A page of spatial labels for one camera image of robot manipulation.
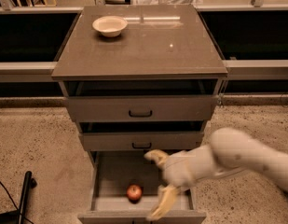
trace beige floor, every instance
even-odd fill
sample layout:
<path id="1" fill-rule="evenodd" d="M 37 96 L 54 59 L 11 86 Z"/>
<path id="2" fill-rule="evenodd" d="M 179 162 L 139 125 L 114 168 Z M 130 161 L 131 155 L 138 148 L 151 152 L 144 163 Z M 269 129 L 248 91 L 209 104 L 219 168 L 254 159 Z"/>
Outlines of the beige floor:
<path id="1" fill-rule="evenodd" d="M 231 126 L 270 147 L 288 153 L 288 106 L 276 100 L 226 99 L 208 122 L 211 132 Z M 32 190 L 28 218 L 36 224 L 76 224 L 89 210 L 92 166 L 61 100 L 0 99 L 0 179 L 16 203 L 22 179 L 31 170 L 38 186 Z M 204 181 L 196 187 L 197 208 L 204 224 L 288 224 L 288 199 L 268 179 L 255 173 Z M 0 187 L 0 213 L 13 206 Z"/>

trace white robotic arm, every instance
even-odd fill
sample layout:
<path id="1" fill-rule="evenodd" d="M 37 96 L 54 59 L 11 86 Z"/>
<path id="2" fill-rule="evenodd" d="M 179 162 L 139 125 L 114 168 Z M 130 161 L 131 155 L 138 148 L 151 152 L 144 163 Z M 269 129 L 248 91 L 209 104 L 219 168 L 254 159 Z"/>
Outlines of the white robotic arm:
<path id="1" fill-rule="evenodd" d="M 157 220 L 170 210 L 177 190 L 194 187 L 204 179 L 237 175 L 246 169 L 270 178 L 288 191 L 288 154 L 231 128 L 214 132 L 208 146 L 172 155 L 152 150 L 145 157 L 155 161 L 169 184 L 166 188 L 159 188 L 159 202 L 149 220 Z"/>

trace cabinet top surface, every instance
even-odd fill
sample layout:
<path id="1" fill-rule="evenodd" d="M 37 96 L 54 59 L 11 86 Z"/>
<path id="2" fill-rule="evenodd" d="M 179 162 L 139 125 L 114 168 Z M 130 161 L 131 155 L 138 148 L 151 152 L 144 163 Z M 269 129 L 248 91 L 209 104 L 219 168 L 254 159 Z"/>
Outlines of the cabinet top surface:
<path id="1" fill-rule="evenodd" d="M 120 16 L 114 38 L 92 23 Z M 225 76 L 226 69 L 192 6 L 85 7 L 52 74 L 56 80 Z"/>

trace apple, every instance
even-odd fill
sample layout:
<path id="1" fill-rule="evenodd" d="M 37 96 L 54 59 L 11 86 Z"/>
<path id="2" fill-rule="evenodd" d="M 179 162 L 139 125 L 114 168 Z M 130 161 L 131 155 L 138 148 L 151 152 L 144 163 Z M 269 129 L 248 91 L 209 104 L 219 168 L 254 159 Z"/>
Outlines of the apple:
<path id="1" fill-rule="evenodd" d="M 127 197 L 132 202 L 137 202 L 141 199 L 143 194 L 142 188 L 136 184 L 131 184 L 127 188 Z"/>

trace black handle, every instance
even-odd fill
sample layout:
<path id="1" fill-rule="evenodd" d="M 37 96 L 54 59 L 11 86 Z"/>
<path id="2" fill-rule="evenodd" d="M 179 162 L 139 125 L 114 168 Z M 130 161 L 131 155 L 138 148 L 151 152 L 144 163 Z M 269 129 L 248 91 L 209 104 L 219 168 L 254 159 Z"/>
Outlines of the black handle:
<path id="1" fill-rule="evenodd" d="M 141 144 L 136 144 L 136 143 L 132 143 L 132 147 L 134 149 L 149 149 L 151 148 L 152 143 L 141 143 Z"/>
<path id="2" fill-rule="evenodd" d="M 129 111 L 129 116 L 133 117 L 133 118 L 148 118 L 151 117 L 153 115 L 153 111 L 149 110 L 149 111 Z"/>

